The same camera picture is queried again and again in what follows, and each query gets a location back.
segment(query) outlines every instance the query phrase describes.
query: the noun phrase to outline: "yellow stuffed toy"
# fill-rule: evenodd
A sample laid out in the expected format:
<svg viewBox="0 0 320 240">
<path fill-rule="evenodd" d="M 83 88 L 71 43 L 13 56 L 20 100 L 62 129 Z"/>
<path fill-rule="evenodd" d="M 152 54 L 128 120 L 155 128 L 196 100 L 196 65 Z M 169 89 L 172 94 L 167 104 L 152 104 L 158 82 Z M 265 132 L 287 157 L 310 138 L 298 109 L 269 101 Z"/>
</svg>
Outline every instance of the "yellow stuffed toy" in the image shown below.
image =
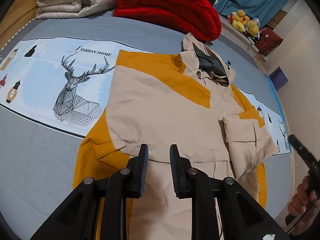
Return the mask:
<svg viewBox="0 0 320 240">
<path fill-rule="evenodd" d="M 233 26 L 237 31 L 239 31 L 239 32 L 241 32 L 241 33 L 245 32 L 245 28 L 244 28 L 243 24 L 240 23 L 240 22 L 237 22 L 236 20 L 233 20 L 232 26 Z"/>
<path fill-rule="evenodd" d="M 255 24 L 254 21 L 248 21 L 245 25 L 245 29 L 252 36 L 256 36 L 259 33 L 259 27 Z"/>
<path fill-rule="evenodd" d="M 237 12 L 232 12 L 230 14 L 230 23 L 233 23 L 233 21 L 242 22 L 242 21 L 250 21 L 250 18 L 245 15 L 244 10 L 237 10 Z"/>
</svg>

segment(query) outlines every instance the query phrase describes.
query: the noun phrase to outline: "gray bedsheet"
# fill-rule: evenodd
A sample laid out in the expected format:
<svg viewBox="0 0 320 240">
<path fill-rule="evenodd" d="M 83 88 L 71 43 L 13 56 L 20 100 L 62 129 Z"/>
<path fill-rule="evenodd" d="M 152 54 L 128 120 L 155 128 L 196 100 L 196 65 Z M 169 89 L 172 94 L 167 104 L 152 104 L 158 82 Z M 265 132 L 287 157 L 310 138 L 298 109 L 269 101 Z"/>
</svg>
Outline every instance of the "gray bedsheet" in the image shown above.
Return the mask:
<svg viewBox="0 0 320 240">
<path fill-rule="evenodd" d="M 183 34 L 140 21 L 109 17 L 111 12 L 84 19 L 32 21 L 1 52 L 21 40 L 76 37 L 119 41 L 162 54 L 181 51 Z M 279 113 L 277 98 L 250 55 L 227 38 L 211 47 L 231 61 L 235 85 Z M 12 230 L 28 240 L 72 190 L 73 172 L 81 139 L 31 122 L 0 107 L 0 211 Z M 267 211 L 276 217 L 291 191 L 290 154 L 273 156 L 266 163 Z"/>
</svg>

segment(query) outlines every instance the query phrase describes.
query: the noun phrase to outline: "red blanket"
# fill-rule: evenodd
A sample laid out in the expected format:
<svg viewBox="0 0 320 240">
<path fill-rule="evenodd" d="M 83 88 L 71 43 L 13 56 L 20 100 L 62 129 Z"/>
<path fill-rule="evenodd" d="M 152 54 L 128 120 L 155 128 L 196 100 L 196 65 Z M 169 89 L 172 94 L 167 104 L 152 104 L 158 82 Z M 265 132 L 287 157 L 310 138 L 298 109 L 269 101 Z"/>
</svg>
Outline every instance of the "red blanket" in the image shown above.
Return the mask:
<svg viewBox="0 0 320 240">
<path fill-rule="evenodd" d="M 126 17 L 162 25 L 197 39 L 219 37 L 221 22 L 208 0 L 116 0 L 116 17 Z"/>
</svg>

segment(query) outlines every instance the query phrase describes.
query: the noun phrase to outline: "red bag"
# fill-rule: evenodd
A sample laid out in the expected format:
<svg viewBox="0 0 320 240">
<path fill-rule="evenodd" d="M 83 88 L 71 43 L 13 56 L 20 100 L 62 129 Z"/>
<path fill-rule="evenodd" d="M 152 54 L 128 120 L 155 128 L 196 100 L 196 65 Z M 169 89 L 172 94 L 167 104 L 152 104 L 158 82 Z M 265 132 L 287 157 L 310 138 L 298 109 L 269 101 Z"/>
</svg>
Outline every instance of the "red bag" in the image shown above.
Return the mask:
<svg viewBox="0 0 320 240">
<path fill-rule="evenodd" d="M 195 38 L 213 41 L 221 22 L 208 0 L 116 0 L 114 16 L 162 25 Z"/>
<path fill-rule="evenodd" d="M 259 54 L 267 56 L 271 51 L 278 48 L 283 39 L 273 32 L 270 28 L 263 28 L 260 34 L 260 40 L 255 44 Z"/>
</svg>

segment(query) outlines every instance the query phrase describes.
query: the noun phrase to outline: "jacket pocket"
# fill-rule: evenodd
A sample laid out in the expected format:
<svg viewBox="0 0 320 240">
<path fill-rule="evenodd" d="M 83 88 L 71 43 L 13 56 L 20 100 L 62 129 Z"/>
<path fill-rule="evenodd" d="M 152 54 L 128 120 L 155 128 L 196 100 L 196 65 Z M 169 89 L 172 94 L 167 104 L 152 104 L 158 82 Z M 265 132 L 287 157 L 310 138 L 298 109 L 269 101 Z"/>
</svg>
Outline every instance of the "jacket pocket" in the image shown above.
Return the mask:
<svg viewBox="0 0 320 240">
<path fill-rule="evenodd" d="M 256 130 L 259 124 L 255 119 L 239 119 L 237 115 L 224 118 L 223 122 L 235 178 L 238 179 L 256 168 L 256 142 L 259 133 Z"/>
</svg>

